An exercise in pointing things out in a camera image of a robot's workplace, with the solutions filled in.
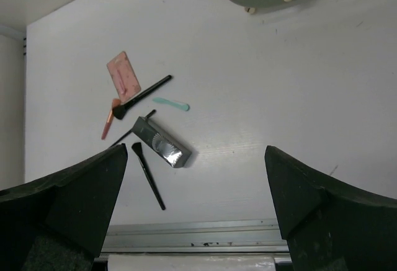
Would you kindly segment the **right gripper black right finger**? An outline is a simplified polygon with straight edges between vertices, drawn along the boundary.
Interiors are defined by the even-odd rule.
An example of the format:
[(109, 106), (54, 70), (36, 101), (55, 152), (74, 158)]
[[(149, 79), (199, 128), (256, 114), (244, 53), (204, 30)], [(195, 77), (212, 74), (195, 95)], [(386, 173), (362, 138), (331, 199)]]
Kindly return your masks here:
[(267, 178), (295, 270), (396, 270), (396, 200), (268, 146)]

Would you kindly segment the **pink makeup palette card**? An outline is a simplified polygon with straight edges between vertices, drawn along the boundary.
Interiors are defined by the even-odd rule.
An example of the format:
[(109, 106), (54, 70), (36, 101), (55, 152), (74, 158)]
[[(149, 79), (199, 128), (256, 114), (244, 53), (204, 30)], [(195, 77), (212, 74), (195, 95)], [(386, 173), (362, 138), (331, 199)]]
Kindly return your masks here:
[(141, 92), (141, 86), (125, 51), (107, 63), (121, 103), (124, 104)]

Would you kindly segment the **silver black cosmetics box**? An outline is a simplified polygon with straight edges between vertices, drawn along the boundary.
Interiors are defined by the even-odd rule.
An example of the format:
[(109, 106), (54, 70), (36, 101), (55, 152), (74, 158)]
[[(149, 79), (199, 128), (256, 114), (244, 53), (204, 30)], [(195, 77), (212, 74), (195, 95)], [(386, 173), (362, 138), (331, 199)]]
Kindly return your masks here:
[(133, 133), (172, 168), (185, 166), (192, 152), (150, 118), (138, 117)]

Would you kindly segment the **black angled makeup brush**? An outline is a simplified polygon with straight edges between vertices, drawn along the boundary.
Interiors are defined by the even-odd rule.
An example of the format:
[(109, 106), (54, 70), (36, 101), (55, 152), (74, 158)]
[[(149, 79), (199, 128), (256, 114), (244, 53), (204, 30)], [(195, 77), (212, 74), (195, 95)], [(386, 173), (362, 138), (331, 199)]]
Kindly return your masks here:
[(156, 197), (160, 208), (164, 211), (166, 209), (166, 206), (163, 202), (163, 199), (159, 193), (159, 190), (157, 188), (157, 185), (154, 181), (153, 175), (149, 169), (148, 163), (146, 162), (146, 159), (143, 155), (143, 149), (142, 149), (142, 145), (140, 142), (136, 142), (132, 145), (132, 150), (134, 151), (134, 153), (137, 155), (138, 160), (140, 162), (140, 165), (142, 167), (143, 173), (149, 183), (149, 186), (151, 187), (154, 196)]

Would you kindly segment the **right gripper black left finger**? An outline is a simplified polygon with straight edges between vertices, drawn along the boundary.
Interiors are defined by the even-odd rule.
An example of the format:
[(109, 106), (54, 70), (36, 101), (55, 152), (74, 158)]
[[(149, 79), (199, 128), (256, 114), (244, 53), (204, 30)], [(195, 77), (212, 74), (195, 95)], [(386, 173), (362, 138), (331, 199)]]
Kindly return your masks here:
[(100, 256), (127, 166), (118, 144), (1, 191), (1, 270), (90, 270)]

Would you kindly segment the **black fan makeup brush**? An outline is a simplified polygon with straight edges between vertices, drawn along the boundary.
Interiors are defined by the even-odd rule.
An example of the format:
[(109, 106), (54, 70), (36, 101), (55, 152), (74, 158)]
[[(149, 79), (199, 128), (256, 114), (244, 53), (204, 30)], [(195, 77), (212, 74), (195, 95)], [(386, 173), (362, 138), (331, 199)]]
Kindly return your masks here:
[(132, 98), (128, 102), (118, 105), (112, 109), (113, 116), (117, 120), (122, 120), (126, 113), (137, 103), (142, 101), (144, 98), (152, 94), (154, 91), (158, 90), (161, 86), (165, 85), (168, 83), (170, 80), (173, 79), (172, 75), (168, 75), (162, 80), (158, 81), (156, 84), (153, 84), (151, 87), (147, 88), (144, 90), (142, 93), (138, 94), (136, 97)]

